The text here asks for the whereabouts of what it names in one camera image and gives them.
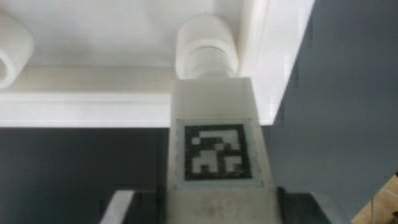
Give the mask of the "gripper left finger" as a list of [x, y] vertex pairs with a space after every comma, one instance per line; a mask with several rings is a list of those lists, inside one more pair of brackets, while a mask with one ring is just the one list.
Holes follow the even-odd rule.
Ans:
[[98, 224], [160, 224], [162, 196], [154, 190], [117, 190]]

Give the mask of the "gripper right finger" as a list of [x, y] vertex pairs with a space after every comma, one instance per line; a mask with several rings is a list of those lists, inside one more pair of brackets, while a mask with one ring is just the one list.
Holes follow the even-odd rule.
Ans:
[[282, 224], [350, 224], [332, 198], [314, 192], [288, 192], [277, 188]]

